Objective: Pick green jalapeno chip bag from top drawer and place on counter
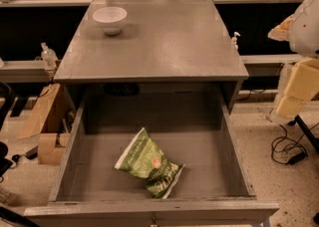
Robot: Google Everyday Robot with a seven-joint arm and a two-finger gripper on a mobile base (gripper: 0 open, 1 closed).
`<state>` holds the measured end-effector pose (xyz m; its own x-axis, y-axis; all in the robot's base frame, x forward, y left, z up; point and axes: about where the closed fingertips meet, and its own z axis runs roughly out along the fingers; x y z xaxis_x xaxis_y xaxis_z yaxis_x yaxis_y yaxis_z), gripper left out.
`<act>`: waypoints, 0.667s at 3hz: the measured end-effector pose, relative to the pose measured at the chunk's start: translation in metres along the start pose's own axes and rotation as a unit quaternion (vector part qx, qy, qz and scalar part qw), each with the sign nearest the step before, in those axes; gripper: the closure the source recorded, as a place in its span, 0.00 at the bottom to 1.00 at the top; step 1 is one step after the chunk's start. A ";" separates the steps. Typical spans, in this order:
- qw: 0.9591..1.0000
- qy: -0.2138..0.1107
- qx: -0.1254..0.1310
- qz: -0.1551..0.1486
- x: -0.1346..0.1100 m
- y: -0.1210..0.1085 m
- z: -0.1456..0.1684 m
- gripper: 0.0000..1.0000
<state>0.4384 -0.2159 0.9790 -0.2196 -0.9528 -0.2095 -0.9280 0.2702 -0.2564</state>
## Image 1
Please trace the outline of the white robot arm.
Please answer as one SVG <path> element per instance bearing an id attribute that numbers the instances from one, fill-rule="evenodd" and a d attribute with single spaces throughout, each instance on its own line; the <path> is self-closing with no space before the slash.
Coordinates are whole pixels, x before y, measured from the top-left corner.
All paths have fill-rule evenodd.
<path id="1" fill-rule="evenodd" d="M 271 118 L 277 123 L 293 120 L 319 93 L 319 0 L 304 0 L 296 11 L 268 33 L 287 41 L 303 57 L 281 75 Z"/>

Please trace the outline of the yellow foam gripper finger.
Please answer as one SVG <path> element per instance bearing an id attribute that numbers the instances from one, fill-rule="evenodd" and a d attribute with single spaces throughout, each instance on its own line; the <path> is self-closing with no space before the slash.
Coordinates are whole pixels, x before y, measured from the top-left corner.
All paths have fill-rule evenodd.
<path id="1" fill-rule="evenodd" d="M 268 38 L 275 41 L 288 41 L 289 40 L 289 30 L 294 16 L 290 15 L 279 25 L 275 26 L 268 33 Z"/>
<path id="2" fill-rule="evenodd" d="M 294 119 L 319 93 L 319 60 L 305 58 L 291 68 L 291 73 L 274 114 Z"/>

